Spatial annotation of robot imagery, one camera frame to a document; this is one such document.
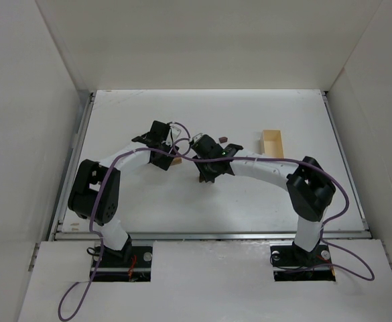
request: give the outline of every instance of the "white panel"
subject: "white panel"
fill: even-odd
[[[384,0],[329,94],[373,233],[392,261],[392,1]]]
[[[74,322],[94,321],[392,321],[392,271],[380,241],[339,241],[373,269],[374,282],[335,270],[336,282],[274,282],[266,241],[157,242],[151,282],[92,284]],[[88,278],[92,243],[42,243],[21,322],[57,321],[66,289]],[[367,269],[331,249],[333,262]],[[86,284],[65,300],[68,317]]]
[[[92,89],[328,90],[381,0],[40,0]]]
[[[227,136],[228,143],[254,152],[263,129],[280,129],[285,157],[314,157],[350,195],[349,212],[326,230],[364,229],[320,91],[99,91],[80,160],[115,153],[147,132],[153,120],[179,121],[192,135]],[[343,206],[337,192],[326,217]],[[167,172],[149,164],[123,178],[117,215],[129,232],[295,231],[298,220],[283,189],[229,175],[202,184],[188,161]],[[62,229],[88,231],[88,225],[68,210]]]
[[[17,318],[77,107],[36,4],[0,1],[0,322]]]

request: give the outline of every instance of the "brown object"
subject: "brown object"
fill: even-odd
[[[180,163],[182,163],[182,159],[181,158],[174,158],[170,165],[174,166],[175,164],[180,164]]]
[[[283,158],[282,135],[278,129],[264,129],[260,139],[261,153]]]

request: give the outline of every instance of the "white wall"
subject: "white wall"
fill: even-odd
[[[383,0],[328,98],[367,220],[392,261],[392,0]]]
[[[329,89],[381,0],[38,2],[92,89]]]
[[[17,318],[77,108],[35,2],[0,0],[0,322]]]

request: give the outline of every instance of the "screw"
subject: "screw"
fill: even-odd
[[[330,252],[328,250],[323,250],[321,252],[321,256],[325,260],[329,260],[331,258]]]
[[[280,258],[279,255],[280,255],[280,253],[279,253],[278,250],[273,250],[272,253],[271,253],[271,259],[274,260],[274,261],[280,260],[281,258]]]
[[[151,254],[150,252],[146,252],[143,255],[143,260],[145,260],[146,262],[150,262],[153,259],[153,254]]]

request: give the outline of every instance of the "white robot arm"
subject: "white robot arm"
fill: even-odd
[[[221,174],[248,176],[274,184],[287,191],[298,214],[298,227],[294,246],[299,256],[311,258],[320,242],[322,219],[336,191],[333,183],[318,172],[287,162],[257,162],[266,158],[236,144],[223,148],[208,135],[198,135],[190,142],[197,153],[195,159],[230,158],[221,162],[195,162],[200,177],[214,182]],[[321,168],[317,161],[305,157],[304,162]]]
[[[181,131],[170,124],[154,121],[149,132],[134,138],[132,143],[117,153],[100,161],[84,160],[81,162],[74,185],[68,200],[69,209],[85,220],[90,220],[91,211],[99,189],[108,168],[114,159],[126,152],[136,151],[140,148],[155,148],[174,154],[172,142],[176,140]],[[163,170],[167,170],[174,158],[149,150],[136,151],[126,158],[120,159],[105,185],[94,222],[98,225],[97,231],[103,235],[105,247],[109,252],[115,252],[119,257],[128,257],[127,245],[131,239],[123,229],[121,221],[115,217],[118,207],[119,185],[122,176],[125,176],[140,166],[152,163]]]

